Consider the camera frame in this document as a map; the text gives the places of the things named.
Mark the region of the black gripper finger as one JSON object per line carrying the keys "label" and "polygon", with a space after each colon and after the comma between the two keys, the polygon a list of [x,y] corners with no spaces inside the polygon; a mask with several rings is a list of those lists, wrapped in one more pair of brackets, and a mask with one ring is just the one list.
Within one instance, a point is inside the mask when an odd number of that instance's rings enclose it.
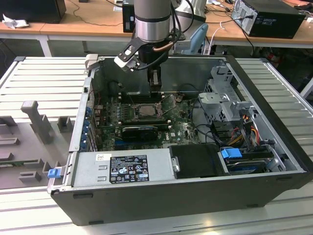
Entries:
{"label": "black gripper finger", "polygon": [[150,97],[158,96],[162,87],[161,67],[148,68],[147,78],[150,85]]}

